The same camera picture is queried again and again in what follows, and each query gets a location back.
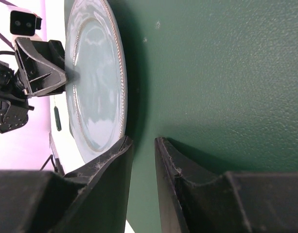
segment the light blue plate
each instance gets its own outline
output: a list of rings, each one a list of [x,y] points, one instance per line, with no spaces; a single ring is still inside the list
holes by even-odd
[[[126,127],[124,52],[105,0],[75,1],[67,28],[66,72],[70,126],[87,163],[112,147]]]

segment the green surface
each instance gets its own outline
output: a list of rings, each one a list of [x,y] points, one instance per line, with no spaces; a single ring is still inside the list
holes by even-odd
[[[216,173],[298,170],[298,1],[109,3],[127,66],[136,233],[160,232],[158,136]]]

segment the white surface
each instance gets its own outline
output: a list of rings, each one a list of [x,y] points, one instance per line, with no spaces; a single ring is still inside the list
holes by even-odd
[[[46,0],[47,38],[60,40],[66,43],[64,25],[64,0]],[[69,131],[69,115],[67,109],[66,94],[50,97],[52,135],[59,155],[60,162],[65,172],[73,171],[82,165],[84,161],[77,149],[76,143]],[[62,131],[58,132],[54,119],[53,107],[59,110]],[[126,221],[125,233],[134,233],[132,227]]]

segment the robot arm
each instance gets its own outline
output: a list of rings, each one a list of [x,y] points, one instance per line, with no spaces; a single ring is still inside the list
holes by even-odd
[[[60,41],[39,41],[35,30],[41,19],[35,14],[10,6],[10,31],[18,70],[0,61],[0,133],[23,127],[28,122],[28,99],[61,94],[67,82],[64,49]]]

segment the dark green wall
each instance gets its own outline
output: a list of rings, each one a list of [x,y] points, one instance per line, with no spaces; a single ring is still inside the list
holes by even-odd
[[[298,170],[298,0],[110,0],[136,144],[128,221],[159,233],[154,138],[206,168]]]

